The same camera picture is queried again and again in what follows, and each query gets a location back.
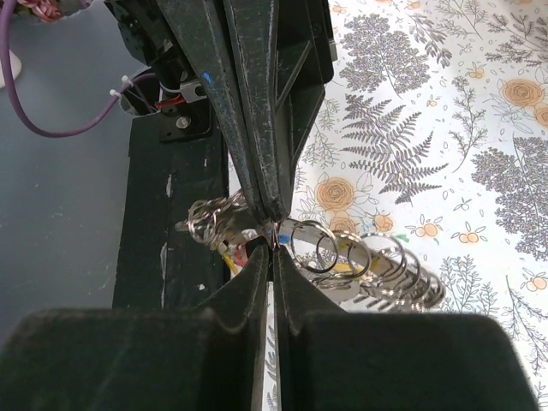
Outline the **yellow key tag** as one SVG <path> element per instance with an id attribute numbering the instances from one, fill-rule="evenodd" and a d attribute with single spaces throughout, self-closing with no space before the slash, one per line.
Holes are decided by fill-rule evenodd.
<path id="1" fill-rule="evenodd" d="M 222 242 L 217 245 L 217 251 L 227 265 L 231 277 L 239 274 L 248 262 L 247 250 L 244 244 L 233 245 Z"/>

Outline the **large metal key ring disc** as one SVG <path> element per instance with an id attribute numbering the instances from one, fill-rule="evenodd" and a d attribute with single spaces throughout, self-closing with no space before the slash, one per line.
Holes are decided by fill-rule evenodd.
<path id="1" fill-rule="evenodd" d="M 259 223 L 240 192 L 196 201 L 175 229 L 213 251 L 222 242 L 246 245 L 262 236 L 269 245 L 288 251 L 297 271 L 343 307 L 423 313 L 438 307 L 445 297 L 443 282 L 395 236 L 331 229 L 311 219 Z"/>

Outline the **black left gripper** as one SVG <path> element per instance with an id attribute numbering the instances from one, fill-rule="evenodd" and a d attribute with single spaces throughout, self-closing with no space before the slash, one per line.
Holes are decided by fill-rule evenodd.
<path id="1" fill-rule="evenodd" d="M 326 2 L 106 6 L 130 54 L 157 76 L 160 110 L 208 100 L 252 215 L 260 223 L 285 219 L 290 180 L 334 74 Z"/>

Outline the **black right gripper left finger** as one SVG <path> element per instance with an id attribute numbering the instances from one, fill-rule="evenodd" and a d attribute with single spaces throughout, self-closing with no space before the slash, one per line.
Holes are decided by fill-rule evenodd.
<path id="1" fill-rule="evenodd" d="M 193 309 L 50 309 L 1 351 L 4 410 L 258 410 L 270 249 Z"/>

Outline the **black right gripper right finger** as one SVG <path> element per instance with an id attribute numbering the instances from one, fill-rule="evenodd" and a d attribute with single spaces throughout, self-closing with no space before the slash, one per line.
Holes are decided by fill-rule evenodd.
<path id="1" fill-rule="evenodd" d="M 512 344 L 477 314 L 349 313 L 272 253 L 284 410 L 535 410 Z"/>

